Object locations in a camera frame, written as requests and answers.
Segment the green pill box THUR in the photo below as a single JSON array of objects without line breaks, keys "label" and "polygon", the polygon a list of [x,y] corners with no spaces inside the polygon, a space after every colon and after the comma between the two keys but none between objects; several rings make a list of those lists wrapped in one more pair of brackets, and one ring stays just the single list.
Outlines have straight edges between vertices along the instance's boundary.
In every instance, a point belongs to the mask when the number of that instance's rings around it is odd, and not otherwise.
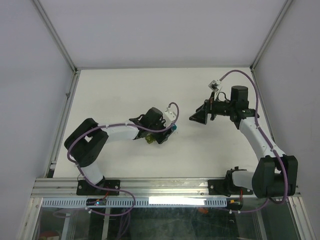
[{"label": "green pill box THUR", "polygon": [[151,135],[151,134],[147,135],[147,136],[145,137],[145,140],[146,140],[146,142],[147,142],[148,144],[152,144],[153,142],[156,141],[156,139],[154,138],[154,136]]}]

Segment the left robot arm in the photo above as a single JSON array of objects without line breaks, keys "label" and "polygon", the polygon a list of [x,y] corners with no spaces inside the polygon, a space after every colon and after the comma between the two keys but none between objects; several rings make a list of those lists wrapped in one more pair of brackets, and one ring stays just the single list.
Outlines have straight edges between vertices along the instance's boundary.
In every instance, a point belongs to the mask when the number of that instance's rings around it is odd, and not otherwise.
[{"label": "left robot arm", "polygon": [[87,188],[97,195],[105,188],[105,177],[96,163],[105,144],[145,139],[148,144],[157,142],[160,145],[176,130],[176,120],[177,113],[169,107],[165,112],[152,107],[136,118],[105,127],[99,126],[93,118],[87,118],[65,140],[64,147],[89,180]]}]

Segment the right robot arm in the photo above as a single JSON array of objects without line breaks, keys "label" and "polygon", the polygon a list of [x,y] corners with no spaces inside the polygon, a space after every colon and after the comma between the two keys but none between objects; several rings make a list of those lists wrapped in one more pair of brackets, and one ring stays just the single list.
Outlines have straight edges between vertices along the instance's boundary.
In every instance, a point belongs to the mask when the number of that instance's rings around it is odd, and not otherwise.
[{"label": "right robot arm", "polygon": [[229,117],[257,157],[255,171],[239,167],[230,169],[221,185],[214,188],[225,196],[237,194],[242,189],[253,192],[259,199],[293,196],[297,187],[298,160],[284,153],[264,133],[257,111],[249,107],[248,94],[248,88],[241,85],[232,86],[230,99],[225,101],[219,100],[217,93],[212,92],[210,98],[189,117],[190,121],[203,125],[216,116]]}]

